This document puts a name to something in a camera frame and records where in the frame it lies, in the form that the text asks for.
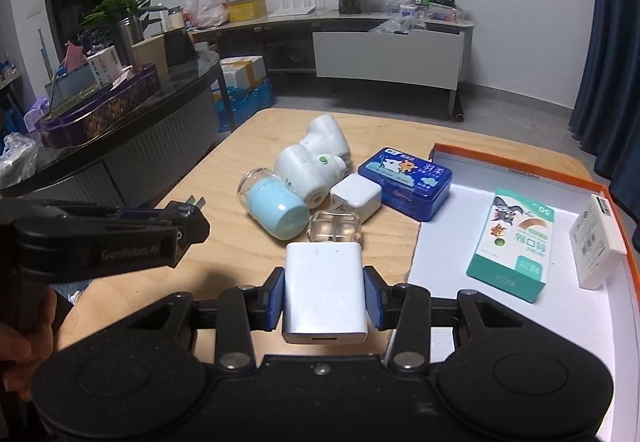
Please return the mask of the person's left hand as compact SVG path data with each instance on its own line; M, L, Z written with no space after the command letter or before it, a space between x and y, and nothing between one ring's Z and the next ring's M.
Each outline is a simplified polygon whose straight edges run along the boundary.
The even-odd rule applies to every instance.
M32 378L54 348L53 321L56 293L49 288L41 304L38 325L22 335L7 324L1 324L1 362L9 367L1 372L6 392L15 392L22 401L32 398Z

